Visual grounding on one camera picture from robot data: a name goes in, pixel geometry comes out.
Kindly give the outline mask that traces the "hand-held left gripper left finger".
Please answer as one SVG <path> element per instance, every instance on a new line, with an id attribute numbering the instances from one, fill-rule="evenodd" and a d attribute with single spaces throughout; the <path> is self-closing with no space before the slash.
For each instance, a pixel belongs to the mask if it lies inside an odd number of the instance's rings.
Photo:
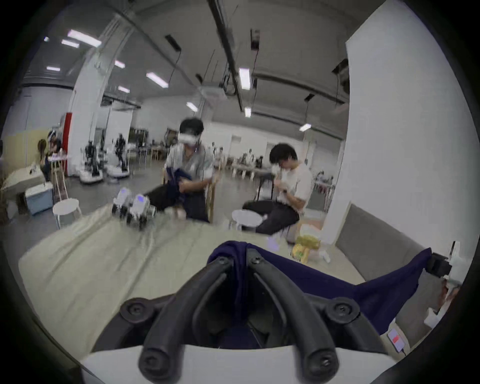
<path id="1" fill-rule="evenodd" d="M 209 289 L 226 279 L 233 260 L 219 257 L 192 276 L 153 321 L 142 345 L 138 368 L 151 383 L 178 378 L 183 337 L 194 313 Z"/>

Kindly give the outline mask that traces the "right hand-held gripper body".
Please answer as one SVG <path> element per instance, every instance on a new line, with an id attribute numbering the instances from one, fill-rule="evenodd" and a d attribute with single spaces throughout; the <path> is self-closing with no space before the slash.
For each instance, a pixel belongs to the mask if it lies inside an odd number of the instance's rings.
<path id="1" fill-rule="evenodd" d="M 452 265 L 451 272 L 448 276 L 444 276 L 441 279 L 441 285 L 444 280 L 452 285 L 462 286 L 469 268 L 471 266 L 471 260 L 465 259 L 461 256 L 461 242 L 453 241 L 449 254 L 447 256 L 449 263 Z M 429 308 L 427 316 L 425 318 L 425 325 L 428 327 L 436 327 L 443 316 L 448 312 L 453 300 L 444 304 L 442 307 L 439 305 L 439 309 L 435 310 Z"/>

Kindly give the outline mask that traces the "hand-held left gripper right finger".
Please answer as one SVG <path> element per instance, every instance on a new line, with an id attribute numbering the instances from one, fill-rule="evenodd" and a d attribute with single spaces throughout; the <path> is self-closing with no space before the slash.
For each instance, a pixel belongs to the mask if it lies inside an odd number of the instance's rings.
<path id="1" fill-rule="evenodd" d="M 285 313 L 295 339 L 303 379 L 307 382 L 330 381 L 337 374 L 340 362 L 328 325 L 346 328 L 356 344 L 358 320 L 361 319 L 358 305 L 341 297 L 328 300 L 323 307 L 327 318 L 324 321 L 303 291 L 257 250 L 247 250 L 246 262 Z"/>

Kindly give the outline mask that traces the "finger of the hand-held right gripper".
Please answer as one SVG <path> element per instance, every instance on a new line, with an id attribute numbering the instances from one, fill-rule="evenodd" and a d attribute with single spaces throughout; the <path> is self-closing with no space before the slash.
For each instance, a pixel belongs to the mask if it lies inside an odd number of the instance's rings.
<path id="1" fill-rule="evenodd" d="M 449 276 L 452 269 L 452 265 L 448 261 L 447 257 L 433 252 L 428 261 L 428 273 L 437 277 L 443 278 Z"/>

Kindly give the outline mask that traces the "person's right hand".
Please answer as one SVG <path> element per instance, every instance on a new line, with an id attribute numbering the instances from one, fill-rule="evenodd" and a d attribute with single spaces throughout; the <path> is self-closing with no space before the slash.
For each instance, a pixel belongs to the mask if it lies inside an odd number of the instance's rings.
<path id="1" fill-rule="evenodd" d="M 456 295 L 458 294 L 460 289 L 459 285 L 452 285 L 446 280 L 442 282 L 441 286 L 441 296 L 439 299 L 440 307 L 444 306 L 445 304 L 451 302 Z"/>

